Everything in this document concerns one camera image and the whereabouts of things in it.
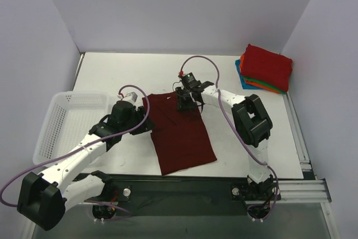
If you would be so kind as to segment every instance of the white table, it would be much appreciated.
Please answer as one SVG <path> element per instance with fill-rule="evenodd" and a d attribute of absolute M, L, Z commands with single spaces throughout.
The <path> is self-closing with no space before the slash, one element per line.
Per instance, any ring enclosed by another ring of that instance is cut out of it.
<path fill-rule="evenodd" d="M 181 64 L 190 55 L 86 53 L 78 73 L 75 91 L 104 91 L 116 96 L 121 86 L 132 84 L 147 94 L 172 91 Z M 303 174 L 282 95 L 263 90 L 243 90 L 234 61 L 236 56 L 208 56 L 219 67 L 221 89 L 261 98 L 274 127 L 268 146 L 269 164 L 281 179 L 302 179 Z M 214 82 L 211 63 L 192 59 L 184 68 L 196 79 Z M 134 91 L 128 88 L 125 92 Z M 201 114 L 217 161 L 171 175 L 246 177 L 248 155 L 225 121 L 221 111 L 206 105 Z M 101 170 L 108 174 L 160 175 L 158 158 L 149 133 L 125 135 L 122 141 L 84 172 Z"/>

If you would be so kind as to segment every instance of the laundry basket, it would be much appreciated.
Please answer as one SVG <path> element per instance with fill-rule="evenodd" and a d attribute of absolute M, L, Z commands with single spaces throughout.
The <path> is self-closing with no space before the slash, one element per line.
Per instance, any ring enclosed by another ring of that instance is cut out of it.
<path fill-rule="evenodd" d="M 88 134 L 90 128 L 108 114 L 108 105 L 109 95 L 103 92 L 72 91 L 56 94 L 41 128 L 32 158 L 34 164 L 70 152 Z"/>

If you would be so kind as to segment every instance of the wall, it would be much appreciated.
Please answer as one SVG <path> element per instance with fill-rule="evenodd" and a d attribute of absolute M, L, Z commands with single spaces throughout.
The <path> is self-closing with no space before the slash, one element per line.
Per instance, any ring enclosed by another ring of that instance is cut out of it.
<path fill-rule="evenodd" d="M 294 60 L 290 92 L 341 238 L 358 234 L 357 15 L 357 0 L 311 0 L 283 49 Z"/>
<path fill-rule="evenodd" d="M 80 51 L 282 51 L 309 0 L 53 0 Z"/>
<path fill-rule="evenodd" d="M 33 165 L 53 94 L 70 90 L 79 52 L 51 0 L 0 0 L 0 185 Z M 20 182 L 5 192 L 17 203 Z M 24 217 L 0 205 L 2 238 L 19 238 Z"/>

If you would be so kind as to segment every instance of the white wall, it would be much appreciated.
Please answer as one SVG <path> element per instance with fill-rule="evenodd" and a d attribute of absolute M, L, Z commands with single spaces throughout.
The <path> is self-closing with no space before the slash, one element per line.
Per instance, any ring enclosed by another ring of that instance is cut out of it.
<path fill-rule="evenodd" d="M 0 185 L 30 167 L 53 94 L 70 90 L 79 52 L 51 0 L 0 0 Z M 6 200 L 17 203 L 20 182 Z M 19 238 L 24 217 L 0 204 L 2 238 Z"/>
<path fill-rule="evenodd" d="M 358 0 L 311 0 L 283 54 L 294 60 L 290 92 L 342 238 L 358 235 Z"/>
<path fill-rule="evenodd" d="M 282 51 L 309 0 L 53 0 L 80 51 Z"/>

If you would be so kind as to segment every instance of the maroon cloth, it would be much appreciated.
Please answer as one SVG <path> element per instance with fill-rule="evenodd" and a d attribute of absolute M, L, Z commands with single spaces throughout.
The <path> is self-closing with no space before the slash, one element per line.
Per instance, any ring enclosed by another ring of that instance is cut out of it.
<path fill-rule="evenodd" d="M 177 111 L 175 92 L 149 95 L 151 133 L 162 175 L 216 161 L 198 108 Z"/>
<path fill-rule="evenodd" d="M 245 60 L 241 66 L 241 75 L 287 92 L 292 72 L 292 60 L 283 55 L 272 53 L 249 44 L 245 51 Z"/>

